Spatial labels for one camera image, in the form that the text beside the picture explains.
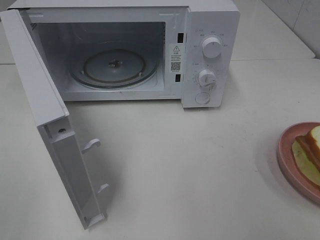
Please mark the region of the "round door release button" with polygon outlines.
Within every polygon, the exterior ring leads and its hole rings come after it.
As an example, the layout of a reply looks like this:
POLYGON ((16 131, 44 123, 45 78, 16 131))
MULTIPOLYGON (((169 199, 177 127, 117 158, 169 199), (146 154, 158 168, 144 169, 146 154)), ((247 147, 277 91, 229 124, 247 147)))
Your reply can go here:
POLYGON ((210 101, 210 94, 207 92, 201 92, 195 96, 195 102, 197 104, 207 104, 210 101))

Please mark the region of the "white timer knob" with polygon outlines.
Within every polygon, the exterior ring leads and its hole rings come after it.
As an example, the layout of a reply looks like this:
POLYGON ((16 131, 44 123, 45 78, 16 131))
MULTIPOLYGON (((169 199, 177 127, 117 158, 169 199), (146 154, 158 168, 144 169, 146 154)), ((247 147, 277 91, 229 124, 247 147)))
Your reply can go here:
POLYGON ((216 75, 209 69, 204 69, 198 74, 198 83, 203 88, 209 88, 216 83, 216 75))

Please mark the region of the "ham slice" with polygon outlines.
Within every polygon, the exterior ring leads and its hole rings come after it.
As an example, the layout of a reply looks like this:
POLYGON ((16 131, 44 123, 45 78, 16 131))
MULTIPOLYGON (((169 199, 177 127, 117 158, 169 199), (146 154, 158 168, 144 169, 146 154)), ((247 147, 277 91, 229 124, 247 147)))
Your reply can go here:
POLYGON ((308 135, 300 135, 295 138, 305 151, 307 158, 320 170, 320 148, 316 145, 316 141, 308 135))

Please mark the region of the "glass microwave turntable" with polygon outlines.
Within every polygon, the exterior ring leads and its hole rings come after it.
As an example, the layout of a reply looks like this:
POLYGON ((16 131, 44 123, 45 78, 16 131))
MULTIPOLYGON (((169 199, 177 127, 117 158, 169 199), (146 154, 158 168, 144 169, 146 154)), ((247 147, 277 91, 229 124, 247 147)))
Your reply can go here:
POLYGON ((130 87, 151 77, 159 61, 153 55, 128 49, 107 49, 71 62, 70 74, 79 83, 97 89, 130 87))

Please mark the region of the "white bread top slice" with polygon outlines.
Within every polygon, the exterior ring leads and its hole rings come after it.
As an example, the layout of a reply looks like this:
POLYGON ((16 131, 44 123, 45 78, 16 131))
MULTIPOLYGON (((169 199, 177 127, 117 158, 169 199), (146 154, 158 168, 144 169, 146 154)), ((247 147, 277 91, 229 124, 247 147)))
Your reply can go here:
POLYGON ((312 128, 306 135, 306 142, 315 155, 320 154, 320 126, 312 128))

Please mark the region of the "pink round plate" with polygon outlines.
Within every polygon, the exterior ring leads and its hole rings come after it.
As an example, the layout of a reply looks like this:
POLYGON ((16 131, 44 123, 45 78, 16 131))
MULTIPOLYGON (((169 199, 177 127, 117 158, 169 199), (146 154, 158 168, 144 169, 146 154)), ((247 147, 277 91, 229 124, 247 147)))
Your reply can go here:
POLYGON ((297 136, 306 135, 319 122, 300 122, 285 129, 277 145, 277 162, 279 168, 290 185, 302 196, 315 204, 320 204, 320 187, 305 177, 297 167, 292 145, 297 136))

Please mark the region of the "white upper power knob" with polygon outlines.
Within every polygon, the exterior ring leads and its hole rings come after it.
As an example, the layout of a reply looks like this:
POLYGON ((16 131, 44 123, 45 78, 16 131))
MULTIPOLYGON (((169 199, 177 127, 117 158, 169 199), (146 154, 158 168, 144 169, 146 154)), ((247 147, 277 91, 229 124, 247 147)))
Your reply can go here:
POLYGON ((216 58, 222 52, 222 42, 217 36, 205 38, 201 46, 203 55, 209 59, 216 58))

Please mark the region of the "white microwave door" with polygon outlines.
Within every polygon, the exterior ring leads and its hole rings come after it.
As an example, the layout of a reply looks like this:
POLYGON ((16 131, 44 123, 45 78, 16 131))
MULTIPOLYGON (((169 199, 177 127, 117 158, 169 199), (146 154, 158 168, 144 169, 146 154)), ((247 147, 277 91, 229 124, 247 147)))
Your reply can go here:
POLYGON ((98 195, 108 184, 94 187, 84 160, 84 154, 101 142, 94 138, 80 147, 70 113, 48 70, 40 25, 25 10, 6 10, 0 18, 36 128, 83 228, 88 229, 105 219, 98 195))

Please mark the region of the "warning label sticker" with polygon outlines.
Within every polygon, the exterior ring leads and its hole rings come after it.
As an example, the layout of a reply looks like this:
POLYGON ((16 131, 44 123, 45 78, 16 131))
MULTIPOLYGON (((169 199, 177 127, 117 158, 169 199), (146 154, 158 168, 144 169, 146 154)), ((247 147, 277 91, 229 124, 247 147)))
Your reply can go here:
POLYGON ((178 44, 171 44, 169 50, 169 70, 178 73, 182 68, 182 51, 178 44))

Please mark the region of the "white microwave oven body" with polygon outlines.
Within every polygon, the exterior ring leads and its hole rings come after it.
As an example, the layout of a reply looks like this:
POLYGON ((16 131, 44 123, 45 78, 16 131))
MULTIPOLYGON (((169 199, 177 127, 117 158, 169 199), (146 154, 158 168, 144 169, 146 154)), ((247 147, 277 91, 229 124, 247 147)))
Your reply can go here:
POLYGON ((7 10, 26 11, 39 24, 48 71, 64 103, 179 99, 185 108, 221 105, 240 19, 231 0, 18 0, 7 10), (215 58, 202 51, 211 36, 222 43, 215 58), (180 72, 170 71, 171 44, 181 50, 180 72), (88 87, 72 77, 73 60, 111 49, 147 53, 158 67, 146 80, 115 89, 88 87), (202 70, 213 71, 216 83, 201 87, 202 70), (210 94, 210 101, 196 103, 199 93, 210 94))

